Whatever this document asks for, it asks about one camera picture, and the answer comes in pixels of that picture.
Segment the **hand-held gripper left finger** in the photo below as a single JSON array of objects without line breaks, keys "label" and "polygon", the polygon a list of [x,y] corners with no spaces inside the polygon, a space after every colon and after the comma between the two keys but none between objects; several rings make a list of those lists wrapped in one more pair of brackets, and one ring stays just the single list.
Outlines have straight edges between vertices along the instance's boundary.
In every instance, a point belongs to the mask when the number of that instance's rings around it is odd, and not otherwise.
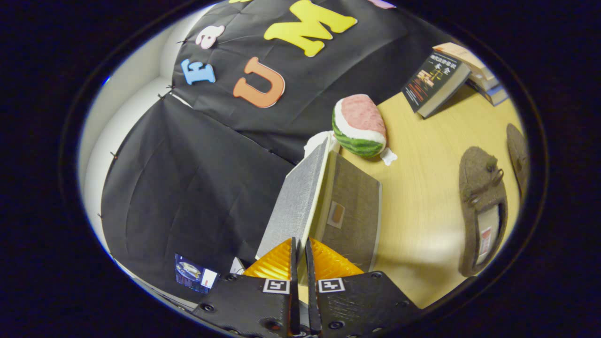
[{"label": "hand-held gripper left finger", "polygon": [[292,338],[301,333],[296,239],[284,240],[269,254],[280,254],[285,276],[252,277],[229,273],[217,278],[193,316],[201,323],[245,338]]}]

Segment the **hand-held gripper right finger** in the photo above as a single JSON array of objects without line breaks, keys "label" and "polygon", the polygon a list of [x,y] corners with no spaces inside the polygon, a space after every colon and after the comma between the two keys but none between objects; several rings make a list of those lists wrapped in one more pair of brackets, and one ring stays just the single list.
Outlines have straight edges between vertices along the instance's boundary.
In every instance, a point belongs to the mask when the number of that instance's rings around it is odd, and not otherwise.
[{"label": "hand-held gripper right finger", "polygon": [[305,246],[308,330],[315,338],[379,338],[421,310],[382,271],[362,272],[315,239]]}]

